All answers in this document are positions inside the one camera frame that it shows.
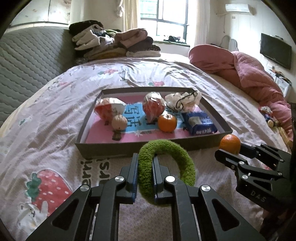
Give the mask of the orange tangerine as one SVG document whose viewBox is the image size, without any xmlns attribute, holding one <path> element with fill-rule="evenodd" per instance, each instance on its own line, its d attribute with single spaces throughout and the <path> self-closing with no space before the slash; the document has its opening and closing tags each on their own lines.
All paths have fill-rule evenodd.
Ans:
<svg viewBox="0 0 296 241">
<path fill-rule="evenodd" d="M 177 119 L 171 114 L 163 114 L 158 118 L 158 127 L 162 132 L 171 133 L 177 127 Z"/>
<path fill-rule="evenodd" d="M 225 150 L 234 155 L 238 155 L 241 148 L 241 141 L 240 139 L 233 134 L 225 135 L 219 145 L 219 149 Z"/>
</svg>

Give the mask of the brown walnut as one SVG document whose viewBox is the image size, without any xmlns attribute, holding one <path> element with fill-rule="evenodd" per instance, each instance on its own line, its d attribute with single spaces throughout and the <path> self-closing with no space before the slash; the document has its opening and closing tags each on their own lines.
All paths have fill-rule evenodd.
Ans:
<svg viewBox="0 0 296 241">
<path fill-rule="evenodd" d="M 121 114 L 116 115 L 112 119 L 111 125 L 116 131 L 123 131 L 127 128 L 127 118 Z"/>
</svg>

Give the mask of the blue white egg toy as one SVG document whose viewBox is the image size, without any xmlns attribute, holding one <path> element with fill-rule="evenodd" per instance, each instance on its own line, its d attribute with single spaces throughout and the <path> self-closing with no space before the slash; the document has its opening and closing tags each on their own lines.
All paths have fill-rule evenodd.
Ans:
<svg viewBox="0 0 296 241">
<path fill-rule="evenodd" d="M 111 122 L 117 115 L 125 112 L 126 103 L 115 97 L 99 99 L 94 107 L 94 112 L 101 120 Z"/>
</svg>

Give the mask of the cream cloth drawstring pouch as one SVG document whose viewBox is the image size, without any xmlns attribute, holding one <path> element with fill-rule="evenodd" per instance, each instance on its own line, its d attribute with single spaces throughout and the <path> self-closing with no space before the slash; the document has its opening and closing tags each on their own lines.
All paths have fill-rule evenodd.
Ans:
<svg viewBox="0 0 296 241">
<path fill-rule="evenodd" d="M 171 93 L 165 96 L 166 105 L 175 112 L 187 113 L 194 111 L 202 98 L 201 92 L 194 90 L 192 92 Z"/>
</svg>

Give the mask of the small toys by blanket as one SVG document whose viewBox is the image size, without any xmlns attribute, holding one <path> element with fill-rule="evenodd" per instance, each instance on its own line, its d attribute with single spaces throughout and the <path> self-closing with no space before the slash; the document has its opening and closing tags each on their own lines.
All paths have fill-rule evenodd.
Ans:
<svg viewBox="0 0 296 241">
<path fill-rule="evenodd" d="M 274 117 L 272 110 L 268 106 L 261 106 L 259 112 L 263 115 L 267 125 L 270 128 L 279 126 L 278 120 Z"/>
</svg>

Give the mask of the blue tissue packet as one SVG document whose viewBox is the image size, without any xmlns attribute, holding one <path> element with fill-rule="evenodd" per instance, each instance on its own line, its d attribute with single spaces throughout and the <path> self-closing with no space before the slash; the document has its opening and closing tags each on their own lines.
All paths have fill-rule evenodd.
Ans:
<svg viewBox="0 0 296 241">
<path fill-rule="evenodd" d="M 182 117 L 186 129 L 191 135 L 207 135 L 218 131 L 204 111 L 182 113 Z"/>
</svg>

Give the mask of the dark tray with pink liner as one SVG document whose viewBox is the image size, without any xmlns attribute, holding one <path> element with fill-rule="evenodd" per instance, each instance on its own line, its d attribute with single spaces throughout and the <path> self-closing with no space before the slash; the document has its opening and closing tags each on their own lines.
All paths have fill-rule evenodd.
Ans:
<svg viewBox="0 0 296 241">
<path fill-rule="evenodd" d="M 150 140 L 168 139 L 181 145 L 187 151 L 217 147 L 222 137 L 232 133 L 232 128 L 222 116 L 204 98 L 196 106 L 196 111 L 204 111 L 214 123 L 217 132 L 206 135 L 191 135 L 183 123 L 182 115 L 175 113 L 178 120 L 172 133 L 162 132 L 157 123 L 147 123 L 142 110 L 142 101 L 146 94 L 158 92 L 162 97 L 170 93 L 192 93 L 192 88 L 182 87 L 134 87 L 102 90 L 95 101 L 114 97 L 126 103 L 124 116 L 127 128 L 116 134 L 111 125 L 107 125 L 94 112 L 95 104 L 89 109 L 76 140 L 81 155 L 88 158 L 105 159 L 108 157 L 130 157 Z"/>
</svg>

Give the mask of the pink quilted blanket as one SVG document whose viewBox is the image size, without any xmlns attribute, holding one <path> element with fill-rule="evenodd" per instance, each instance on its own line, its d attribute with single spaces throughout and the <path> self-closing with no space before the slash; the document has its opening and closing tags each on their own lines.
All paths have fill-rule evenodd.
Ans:
<svg viewBox="0 0 296 241">
<path fill-rule="evenodd" d="M 268 106 L 290 140 L 292 114 L 280 87 L 262 64 L 252 56 L 214 45 L 197 45 L 189 51 L 189 61 L 208 74 L 215 74 L 241 89 L 260 106 Z"/>
</svg>

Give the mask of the red wrapped egg toy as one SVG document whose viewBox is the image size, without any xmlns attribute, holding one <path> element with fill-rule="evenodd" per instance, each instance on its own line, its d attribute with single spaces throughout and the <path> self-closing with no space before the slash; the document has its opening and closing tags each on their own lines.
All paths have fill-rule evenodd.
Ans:
<svg viewBox="0 0 296 241">
<path fill-rule="evenodd" d="M 166 109 L 166 102 L 159 92 L 148 93 L 142 102 L 143 111 L 148 123 L 152 123 Z"/>
</svg>

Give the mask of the right sheer curtain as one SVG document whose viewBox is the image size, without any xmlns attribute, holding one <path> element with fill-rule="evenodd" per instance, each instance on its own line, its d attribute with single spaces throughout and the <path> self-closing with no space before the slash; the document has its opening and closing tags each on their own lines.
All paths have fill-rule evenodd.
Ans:
<svg viewBox="0 0 296 241">
<path fill-rule="evenodd" d="M 206 44 L 210 27 L 210 1 L 197 1 L 195 45 Z"/>
</svg>

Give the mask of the white air conditioner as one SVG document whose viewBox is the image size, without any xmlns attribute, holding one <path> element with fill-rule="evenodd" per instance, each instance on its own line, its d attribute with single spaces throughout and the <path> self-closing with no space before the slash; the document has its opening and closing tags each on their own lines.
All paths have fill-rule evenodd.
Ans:
<svg viewBox="0 0 296 241">
<path fill-rule="evenodd" d="M 226 4 L 227 13 L 241 13 L 253 15 L 252 7 L 249 4 Z"/>
</svg>

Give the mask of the items on window sill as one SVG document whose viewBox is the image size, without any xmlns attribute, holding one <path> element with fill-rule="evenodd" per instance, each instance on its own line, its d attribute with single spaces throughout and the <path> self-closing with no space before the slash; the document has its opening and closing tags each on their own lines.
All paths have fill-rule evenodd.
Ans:
<svg viewBox="0 0 296 241">
<path fill-rule="evenodd" d="M 182 41 L 180 37 L 169 36 L 164 41 L 171 42 L 171 43 L 178 43 L 178 44 L 186 44 L 186 42 Z"/>
</svg>

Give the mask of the pile of folded clothes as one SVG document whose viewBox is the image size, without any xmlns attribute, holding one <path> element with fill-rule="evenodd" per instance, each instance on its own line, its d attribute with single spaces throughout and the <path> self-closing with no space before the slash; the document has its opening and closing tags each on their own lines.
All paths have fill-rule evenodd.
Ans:
<svg viewBox="0 0 296 241">
<path fill-rule="evenodd" d="M 101 22 L 88 20 L 69 26 L 75 55 L 79 61 L 94 61 L 118 57 L 159 57 L 161 49 L 154 44 L 145 29 L 126 32 L 106 30 Z"/>
</svg>

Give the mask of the grey quilted headboard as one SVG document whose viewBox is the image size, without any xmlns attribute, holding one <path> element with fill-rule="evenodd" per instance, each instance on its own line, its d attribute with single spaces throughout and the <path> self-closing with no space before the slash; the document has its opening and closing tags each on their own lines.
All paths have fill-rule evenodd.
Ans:
<svg viewBox="0 0 296 241">
<path fill-rule="evenodd" d="M 75 65 L 65 27 L 31 27 L 1 37 L 1 123 L 49 81 Z"/>
</svg>

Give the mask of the left beige curtain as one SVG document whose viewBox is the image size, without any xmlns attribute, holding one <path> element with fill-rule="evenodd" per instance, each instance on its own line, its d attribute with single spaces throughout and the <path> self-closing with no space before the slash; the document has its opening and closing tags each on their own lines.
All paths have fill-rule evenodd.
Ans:
<svg viewBox="0 0 296 241">
<path fill-rule="evenodd" d="M 138 0 L 117 0 L 115 14 L 118 18 L 122 18 L 122 30 L 128 31 L 138 28 L 140 20 L 140 12 L 138 10 Z"/>
</svg>

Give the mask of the black wall television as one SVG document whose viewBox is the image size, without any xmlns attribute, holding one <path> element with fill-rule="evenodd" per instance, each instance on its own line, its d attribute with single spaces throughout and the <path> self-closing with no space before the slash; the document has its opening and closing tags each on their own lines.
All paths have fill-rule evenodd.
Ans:
<svg viewBox="0 0 296 241">
<path fill-rule="evenodd" d="M 291 69 L 292 47 L 279 38 L 262 33 L 260 54 L 285 69 Z"/>
</svg>

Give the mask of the window with dark frame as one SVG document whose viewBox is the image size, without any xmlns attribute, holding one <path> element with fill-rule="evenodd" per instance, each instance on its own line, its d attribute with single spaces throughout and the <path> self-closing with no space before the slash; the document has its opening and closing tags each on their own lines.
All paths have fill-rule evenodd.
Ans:
<svg viewBox="0 0 296 241">
<path fill-rule="evenodd" d="M 188 1 L 146 0 L 138 2 L 138 26 L 152 37 L 168 40 L 170 36 L 185 42 L 188 29 Z"/>
</svg>

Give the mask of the blossom tree wall painting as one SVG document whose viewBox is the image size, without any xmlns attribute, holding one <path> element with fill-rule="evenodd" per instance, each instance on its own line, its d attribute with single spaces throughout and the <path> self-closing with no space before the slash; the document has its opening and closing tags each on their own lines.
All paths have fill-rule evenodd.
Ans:
<svg viewBox="0 0 296 241">
<path fill-rule="evenodd" d="M 32 0 L 16 15 L 11 26 L 36 22 L 67 24 L 70 8 L 71 0 Z"/>
</svg>

